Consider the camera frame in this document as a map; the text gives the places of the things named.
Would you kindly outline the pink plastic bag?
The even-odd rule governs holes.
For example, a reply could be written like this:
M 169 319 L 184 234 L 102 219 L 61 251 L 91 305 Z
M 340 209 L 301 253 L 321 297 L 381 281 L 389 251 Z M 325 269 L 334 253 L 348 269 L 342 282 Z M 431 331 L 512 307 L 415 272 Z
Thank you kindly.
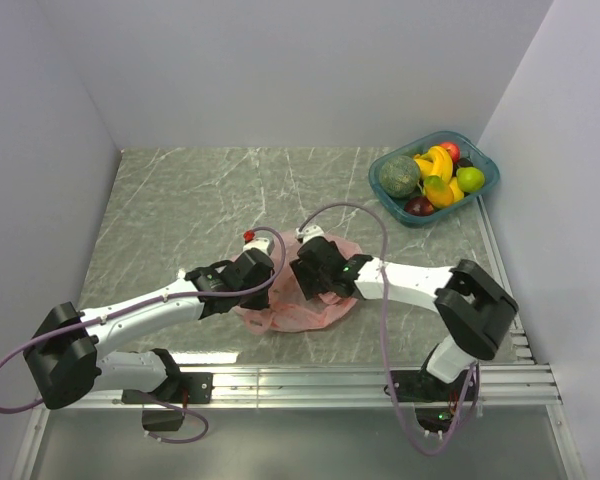
M 254 334 L 320 330 L 345 317 L 358 300 L 334 293 L 319 294 L 306 300 L 290 266 L 290 261 L 297 258 L 300 243 L 291 231 L 283 232 L 281 236 L 286 259 L 280 275 L 269 288 L 269 307 L 265 310 L 235 307 L 232 312 L 239 315 L 245 327 Z

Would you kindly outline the dark red apple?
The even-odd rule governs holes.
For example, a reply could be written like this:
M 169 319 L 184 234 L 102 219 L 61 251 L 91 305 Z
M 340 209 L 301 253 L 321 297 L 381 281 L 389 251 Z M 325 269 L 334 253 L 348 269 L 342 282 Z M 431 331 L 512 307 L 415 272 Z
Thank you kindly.
M 436 209 L 425 196 L 415 196 L 406 202 L 404 211 L 416 217 L 428 217 L 433 215 Z

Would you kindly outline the yellow orange mango with leaf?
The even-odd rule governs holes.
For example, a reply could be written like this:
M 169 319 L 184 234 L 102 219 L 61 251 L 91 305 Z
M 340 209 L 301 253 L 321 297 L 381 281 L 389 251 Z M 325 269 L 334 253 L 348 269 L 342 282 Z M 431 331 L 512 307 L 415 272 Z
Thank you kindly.
M 426 198 L 435 208 L 445 209 L 453 204 L 453 193 L 449 184 L 441 177 L 428 176 L 423 182 L 423 187 Z

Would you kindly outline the yellow banana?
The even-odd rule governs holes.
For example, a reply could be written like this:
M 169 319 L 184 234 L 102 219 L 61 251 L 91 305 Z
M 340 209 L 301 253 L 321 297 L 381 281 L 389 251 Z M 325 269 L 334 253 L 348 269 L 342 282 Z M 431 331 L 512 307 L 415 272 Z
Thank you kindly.
M 453 160 L 449 152 L 441 145 L 434 145 L 422 155 L 416 155 L 414 161 L 420 169 L 421 180 L 437 176 L 449 183 L 453 176 Z

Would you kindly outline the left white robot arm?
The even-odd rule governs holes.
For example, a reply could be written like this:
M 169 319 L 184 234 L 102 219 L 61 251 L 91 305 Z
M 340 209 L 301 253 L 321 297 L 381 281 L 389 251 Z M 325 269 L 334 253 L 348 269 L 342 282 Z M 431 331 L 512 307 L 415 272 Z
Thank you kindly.
M 140 391 L 160 402 L 179 400 L 188 387 L 167 350 L 129 353 L 123 346 L 236 306 L 264 309 L 273 272 L 270 256 L 251 248 L 235 260 L 196 268 L 136 299 L 82 312 L 70 302 L 54 307 L 34 334 L 34 345 L 23 353 L 43 403 L 57 410 L 103 390 Z

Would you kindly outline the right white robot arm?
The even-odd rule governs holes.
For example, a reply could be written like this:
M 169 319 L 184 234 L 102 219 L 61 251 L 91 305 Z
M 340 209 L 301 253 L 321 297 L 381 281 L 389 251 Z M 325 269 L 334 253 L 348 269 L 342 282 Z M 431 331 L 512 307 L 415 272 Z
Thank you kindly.
M 416 373 L 391 373 L 400 402 L 431 403 L 459 392 L 470 365 L 491 361 L 519 311 L 517 302 L 481 266 L 425 268 L 385 263 L 377 257 L 345 257 L 333 241 L 316 237 L 290 262 L 305 298 L 387 300 L 440 315 L 448 334 Z

